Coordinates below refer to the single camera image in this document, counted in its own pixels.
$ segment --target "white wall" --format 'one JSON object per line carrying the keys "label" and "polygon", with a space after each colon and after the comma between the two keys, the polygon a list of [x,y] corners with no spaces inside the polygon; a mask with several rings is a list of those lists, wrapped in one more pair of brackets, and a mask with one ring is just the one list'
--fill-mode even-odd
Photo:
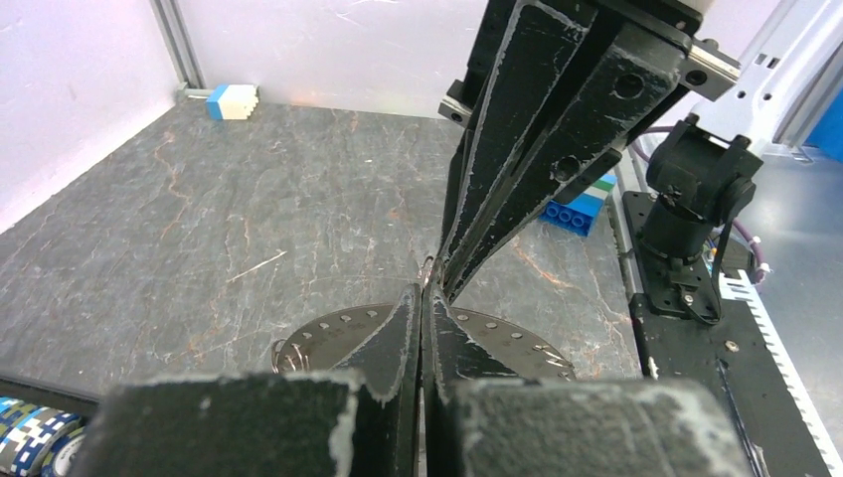
{"label": "white wall", "polygon": [[0,232],[173,105],[149,0],[3,0]]}
{"label": "white wall", "polygon": [[261,100],[436,116],[486,0],[180,0],[209,87]]}

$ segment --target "metal disc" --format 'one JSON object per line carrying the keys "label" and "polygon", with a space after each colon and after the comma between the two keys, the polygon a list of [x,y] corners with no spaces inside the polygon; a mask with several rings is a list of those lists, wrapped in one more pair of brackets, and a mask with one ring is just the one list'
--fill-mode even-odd
{"label": "metal disc", "polygon": [[[348,356],[387,319],[394,305],[358,306],[319,317],[272,345],[277,373],[327,370]],[[451,308],[471,338],[512,371],[528,379],[575,379],[574,366],[537,335],[500,318]]]}

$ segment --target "metal bracket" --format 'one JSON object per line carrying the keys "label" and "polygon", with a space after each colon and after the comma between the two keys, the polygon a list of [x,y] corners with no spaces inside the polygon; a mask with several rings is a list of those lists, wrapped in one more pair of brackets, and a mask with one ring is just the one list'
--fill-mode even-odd
{"label": "metal bracket", "polygon": [[636,294],[629,303],[645,376],[695,380],[724,409],[739,410],[740,422],[733,415],[733,424],[746,432],[747,459],[769,470],[755,475],[833,475],[746,303],[723,300],[728,319],[704,326],[651,313],[646,300]]}
{"label": "metal bracket", "polygon": [[462,81],[455,80],[448,89],[447,94],[439,103],[439,115],[449,119],[462,127],[468,124],[471,119],[471,106],[464,104],[460,98]]}
{"label": "metal bracket", "polygon": [[178,1],[151,0],[150,3],[179,81],[186,82],[190,88],[204,88],[205,80],[190,43]]}
{"label": "metal bracket", "polygon": [[650,309],[662,315],[689,318],[691,308],[703,318],[716,321],[717,295],[703,260],[671,262],[641,243],[640,231],[653,203],[650,194],[627,192],[622,196],[623,213]]}
{"label": "metal bracket", "polygon": [[741,64],[717,49],[717,42],[694,40],[688,59],[679,67],[684,86],[711,101],[738,82]]}

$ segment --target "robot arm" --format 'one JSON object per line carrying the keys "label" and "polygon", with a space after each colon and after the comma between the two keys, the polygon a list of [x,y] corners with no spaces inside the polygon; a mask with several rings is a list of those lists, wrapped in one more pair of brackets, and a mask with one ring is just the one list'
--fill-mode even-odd
{"label": "robot arm", "polygon": [[453,300],[556,198],[570,201],[689,88],[714,99],[737,64],[677,1],[491,1],[465,80],[440,112],[465,127],[438,257]]}

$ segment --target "gray marble surface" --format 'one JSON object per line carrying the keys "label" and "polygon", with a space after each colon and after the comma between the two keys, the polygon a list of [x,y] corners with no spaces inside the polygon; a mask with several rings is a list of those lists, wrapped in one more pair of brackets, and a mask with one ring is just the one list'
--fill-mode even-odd
{"label": "gray marble surface", "polygon": [[[394,301],[435,250],[446,121],[177,105],[0,236],[0,368],[104,391],[157,373],[268,370],[317,316]],[[534,223],[458,306],[561,349],[581,378],[638,374],[605,214]]]}

